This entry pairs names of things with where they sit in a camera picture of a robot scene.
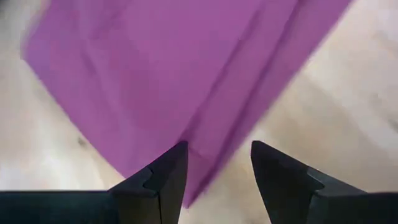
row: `wooden floor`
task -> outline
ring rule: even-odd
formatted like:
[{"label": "wooden floor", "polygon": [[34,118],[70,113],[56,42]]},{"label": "wooden floor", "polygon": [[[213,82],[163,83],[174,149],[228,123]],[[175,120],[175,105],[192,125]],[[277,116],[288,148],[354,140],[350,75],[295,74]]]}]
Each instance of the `wooden floor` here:
[{"label": "wooden floor", "polygon": [[[107,189],[123,178],[20,59],[40,1],[0,3],[0,189]],[[180,223],[269,222],[253,139],[364,190],[398,190],[397,23],[395,0],[355,1]]]}]

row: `fabric fold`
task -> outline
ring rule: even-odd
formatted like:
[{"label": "fabric fold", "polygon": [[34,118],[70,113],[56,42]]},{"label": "fabric fold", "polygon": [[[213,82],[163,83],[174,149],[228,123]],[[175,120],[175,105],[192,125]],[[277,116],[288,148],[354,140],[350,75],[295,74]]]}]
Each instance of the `fabric fold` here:
[{"label": "fabric fold", "polygon": [[53,0],[25,57],[122,175],[188,140],[188,206],[348,3]]}]

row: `light wood surface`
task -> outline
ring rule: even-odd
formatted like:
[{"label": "light wood surface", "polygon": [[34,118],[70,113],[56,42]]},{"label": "light wood surface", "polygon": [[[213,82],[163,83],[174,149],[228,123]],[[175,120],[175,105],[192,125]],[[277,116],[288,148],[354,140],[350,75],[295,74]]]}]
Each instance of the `light wood surface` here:
[{"label": "light wood surface", "polygon": [[[107,189],[123,178],[20,58],[41,0],[0,6],[0,189]],[[398,190],[398,3],[357,0],[180,223],[268,223],[249,159],[263,140],[368,191]]]}]

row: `purple fabric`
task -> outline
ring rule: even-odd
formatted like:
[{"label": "purple fabric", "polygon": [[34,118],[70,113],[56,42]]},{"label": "purple fabric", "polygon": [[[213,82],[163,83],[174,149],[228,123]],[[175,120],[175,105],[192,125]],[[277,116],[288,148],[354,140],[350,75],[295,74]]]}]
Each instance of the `purple fabric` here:
[{"label": "purple fabric", "polygon": [[188,206],[348,3],[52,0],[25,56],[122,175],[188,140]]}]

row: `black plastic part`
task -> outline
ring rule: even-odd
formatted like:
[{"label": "black plastic part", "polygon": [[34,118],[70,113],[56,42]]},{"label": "black plastic part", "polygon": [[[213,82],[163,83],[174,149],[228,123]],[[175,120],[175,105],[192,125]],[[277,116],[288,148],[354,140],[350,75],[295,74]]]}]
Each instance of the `black plastic part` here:
[{"label": "black plastic part", "polygon": [[251,159],[272,224],[398,223],[396,193],[368,194],[260,141]]},{"label": "black plastic part", "polygon": [[177,224],[187,162],[180,142],[109,191],[0,192],[0,223]]}]

